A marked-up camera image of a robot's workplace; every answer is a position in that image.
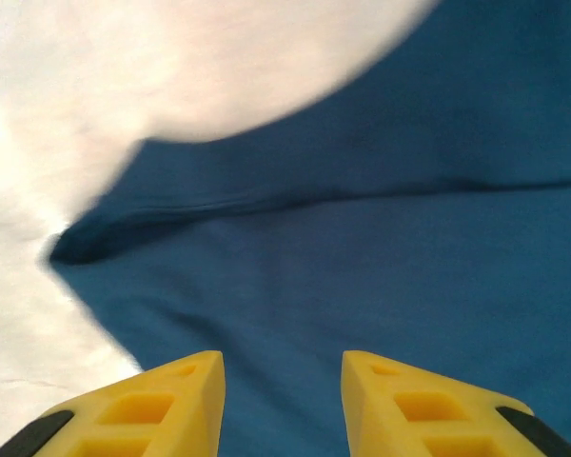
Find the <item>dark blue t-shirt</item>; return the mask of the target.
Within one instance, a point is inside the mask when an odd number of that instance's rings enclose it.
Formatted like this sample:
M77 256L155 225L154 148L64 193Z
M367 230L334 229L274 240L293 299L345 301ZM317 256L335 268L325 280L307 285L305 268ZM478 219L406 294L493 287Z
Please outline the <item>dark blue t-shirt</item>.
M571 0L443 0L308 109L146 142L49 263L142 368L223 352L220 457L347 457L348 349L571 442Z

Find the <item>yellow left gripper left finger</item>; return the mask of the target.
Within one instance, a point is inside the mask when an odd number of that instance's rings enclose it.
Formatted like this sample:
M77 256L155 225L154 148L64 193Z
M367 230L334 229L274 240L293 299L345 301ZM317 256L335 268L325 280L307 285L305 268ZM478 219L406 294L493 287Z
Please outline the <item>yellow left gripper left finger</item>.
M45 411L0 457L218 457L224 358L201 351Z

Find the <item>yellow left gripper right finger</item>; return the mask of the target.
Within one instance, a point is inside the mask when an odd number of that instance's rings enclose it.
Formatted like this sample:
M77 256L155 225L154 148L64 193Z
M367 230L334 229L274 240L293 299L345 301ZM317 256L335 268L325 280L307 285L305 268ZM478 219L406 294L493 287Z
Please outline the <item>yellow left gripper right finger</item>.
M571 457L523 402L348 350L341 394L350 457Z

